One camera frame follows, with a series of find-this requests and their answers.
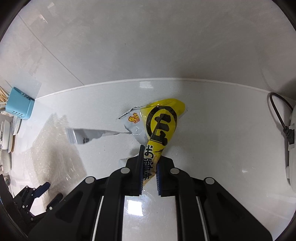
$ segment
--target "orange printed logo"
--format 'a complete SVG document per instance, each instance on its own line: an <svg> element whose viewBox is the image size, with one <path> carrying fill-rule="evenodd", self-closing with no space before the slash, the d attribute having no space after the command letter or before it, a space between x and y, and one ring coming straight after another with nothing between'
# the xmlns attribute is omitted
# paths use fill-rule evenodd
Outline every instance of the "orange printed logo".
<svg viewBox="0 0 296 241"><path fill-rule="evenodd" d="M133 115L128 118L128 121L137 123L140 121L140 118L137 113L133 113Z"/></svg>

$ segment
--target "white table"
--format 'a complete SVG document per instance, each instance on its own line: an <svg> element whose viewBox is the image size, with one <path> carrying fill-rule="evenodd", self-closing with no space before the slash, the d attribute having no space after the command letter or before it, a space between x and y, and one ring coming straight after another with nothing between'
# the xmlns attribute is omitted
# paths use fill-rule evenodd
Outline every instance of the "white table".
<svg viewBox="0 0 296 241"><path fill-rule="evenodd" d="M215 178L275 239L295 212L296 194L286 179L287 146L267 97L266 91L236 84L146 79L94 84L38 98L16 139L12 188L17 193L25 185L48 180L53 195L70 192L87 175L109 176L124 166L119 159L137 154L140 145L134 137L121 134L70 146L63 123L125 131L117 118L131 107L177 98L188 112L163 155L192 177ZM288 109L275 103L289 121ZM177 240L174 198L158 196L155 178L144 186L143 195L126 197L126 202L123 240ZM42 210L42 200L36 200L34 213Z"/></svg>

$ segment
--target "black cable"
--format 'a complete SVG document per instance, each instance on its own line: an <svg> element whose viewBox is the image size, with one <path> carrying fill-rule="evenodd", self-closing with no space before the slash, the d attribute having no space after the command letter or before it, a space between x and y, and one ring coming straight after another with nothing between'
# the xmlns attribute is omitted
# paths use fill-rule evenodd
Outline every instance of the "black cable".
<svg viewBox="0 0 296 241"><path fill-rule="evenodd" d="M286 137L287 137L287 139L288 139L288 141L289 141L289 144L294 144L294 133L295 133L295 131L292 130L292 129L289 129L289 128L285 125L283 119L281 118L281 115L279 114L279 112L278 112L278 110L277 110L277 108L276 108L276 105L274 104L274 101L273 101L273 99L272 99L272 96L276 96L276 97L278 97L279 99L281 99L283 102L285 102L285 103L290 107L290 109L291 109L292 111L293 111L293 107L290 105L290 103L289 103L288 101L285 100L285 98L283 98L282 96L278 95L277 93L271 92L271 93L269 94L270 102L271 102L272 107L274 108L274 111L275 111L275 113L276 113L276 115L277 115L277 117L278 117L278 119L279 119L279 121L280 121L280 123L281 123L281 125L282 125L282 127L283 127L283 132L285 133L285 135L286 135Z"/></svg>

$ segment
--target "cable connector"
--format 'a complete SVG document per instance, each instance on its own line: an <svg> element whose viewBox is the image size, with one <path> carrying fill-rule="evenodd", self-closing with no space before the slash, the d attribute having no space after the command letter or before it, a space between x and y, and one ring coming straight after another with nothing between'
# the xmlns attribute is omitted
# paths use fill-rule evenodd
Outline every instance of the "cable connector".
<svg viewBox="0 0 296 241"><path fill-rule="evenodd" d="M289 145L294 144L294 136L295 136L295 130L289 129L287 126L284 128L284 133L286 135L286 138L289 142Z"/></svg>

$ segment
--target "yellow snack wrapper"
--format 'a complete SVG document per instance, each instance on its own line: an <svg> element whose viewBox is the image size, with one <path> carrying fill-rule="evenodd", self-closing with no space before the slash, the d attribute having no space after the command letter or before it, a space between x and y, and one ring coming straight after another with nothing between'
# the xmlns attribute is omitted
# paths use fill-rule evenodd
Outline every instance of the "yellow snack wrapper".
<svg viewBox="0 0 296 241"><path fill-rule="evenodd" d="M146 145L144 152L144 185L156 174L156 164L172 138L185 104L177 99L165 99L145 107L135 107L121 116L127 130Z"/></svg>

